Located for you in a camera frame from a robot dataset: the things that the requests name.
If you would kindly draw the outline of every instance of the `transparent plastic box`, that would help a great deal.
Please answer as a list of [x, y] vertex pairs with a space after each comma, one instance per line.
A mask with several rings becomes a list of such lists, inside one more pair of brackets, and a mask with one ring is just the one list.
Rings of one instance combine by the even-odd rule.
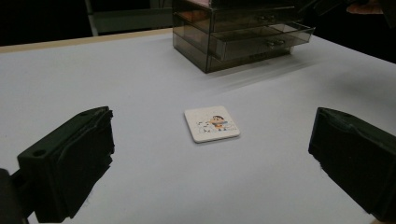
[[174, 0], [174, 47], [206, 73], [285, 54], [309, 42], [314, 28], [290, 1]]

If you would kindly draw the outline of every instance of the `white card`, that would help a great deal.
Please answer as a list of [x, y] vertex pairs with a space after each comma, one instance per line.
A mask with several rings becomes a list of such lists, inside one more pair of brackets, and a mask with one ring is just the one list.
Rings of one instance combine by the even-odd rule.
[[184, 115], [196, 143], [236, 137], [240, 134], [224, 106], [190, 109]]

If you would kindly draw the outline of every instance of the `white table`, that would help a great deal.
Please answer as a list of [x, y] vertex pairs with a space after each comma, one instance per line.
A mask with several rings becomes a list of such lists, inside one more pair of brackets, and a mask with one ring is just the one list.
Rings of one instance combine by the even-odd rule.
[[[291, 55], [206, 75], [173, 49], [170, 30], [97, 38], [0, 49], [0, 164], [10, 173], [77, 113], [114, 111], [112, 166], [64, 223], [373, 221], [307, 150], [319, 106], [396, 134], [396, 64], [313, 36]], [[212, 105], [241, 136], [195, 144], [183, 112]]]

